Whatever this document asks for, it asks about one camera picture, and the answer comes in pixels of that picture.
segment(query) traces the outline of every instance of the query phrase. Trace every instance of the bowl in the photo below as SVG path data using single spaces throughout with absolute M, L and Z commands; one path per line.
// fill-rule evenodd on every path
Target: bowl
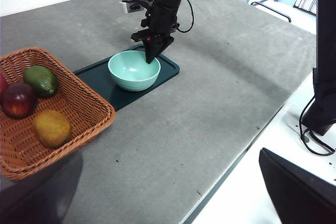
M 134 50 L 112 56 L 108 68 L 118 86 L 128 91 L 142 91 L 154 84 L 161 65 L 156 58 L 148 64 L 145 53 Z

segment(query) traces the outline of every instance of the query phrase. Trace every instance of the woven basket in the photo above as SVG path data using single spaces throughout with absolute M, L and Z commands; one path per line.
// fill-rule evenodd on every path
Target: woven basket
M 8 84 L 23 82 L 24 70 L 33 65 L 49 68 L 59 80 L 56 94 L 38 99 L 31 116 L 16 120 L 0 109 L 0 172 L 14 180 L 23 179 L 54 163 L 93 140 L 115 118 L 114 108 L 75 76 L 59 60 L 41 48 L 25 48 L 0 57 L 1 73 Z M 59 148 L 46 148 L 35 137 L 33 118 L 41 111 L 61 112 L 72 126 L 70 141 Z

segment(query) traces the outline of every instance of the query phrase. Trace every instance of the gray table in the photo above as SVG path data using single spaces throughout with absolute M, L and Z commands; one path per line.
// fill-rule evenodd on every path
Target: gray table
M 44 47 L 76 70 L 125 50 L 144 13 L 126 15 L 119 1 L 3 17 L 1 54 Z M 191 1 L 193 30 L 174 34 L 164 52 L 180 74 L 120 110 L 80 150 L 83 171 L 64 223 L 180 222 L 311 71 L 314 35 L 239 0 Z M 185 0 L 178 16 L 187 28 Z

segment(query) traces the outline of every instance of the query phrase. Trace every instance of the tray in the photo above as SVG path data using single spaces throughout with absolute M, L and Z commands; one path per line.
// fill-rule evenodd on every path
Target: tray
M 137 45 L 127 50 L 144 51 L 144 48 L 142 45 Z M 95 92 L 105 98 L 109 103 L 111 103 L 116 111 L 162 85 L 177 75 L 180 71 L 180 68 L 176 63 L 160 54 L 157 59 L 161 64 L 161 71 L 153 86 L 140 92 L 131 92 L 120 88 L 112 81 L 107 66 L 111 57 L 79 69 L 75 71 L 74 74 L 84 81 L 89 87 L 95 90 Z

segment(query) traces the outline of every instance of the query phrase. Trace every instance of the apple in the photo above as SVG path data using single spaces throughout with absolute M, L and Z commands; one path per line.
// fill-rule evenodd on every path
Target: apple
M 4 93 L 5 89 L 7 89 L 7 87 L 8 87 L 7 81 L 5 77 L 2 75 L 2 73 L 0 73 L 0 104 L 2 100 L 2 94 Z
M 2 96 L 2 108 L 10 118 L 22 119 L 32 114 L 37 96 L 31 86 L 15 83 L 8 86 Z

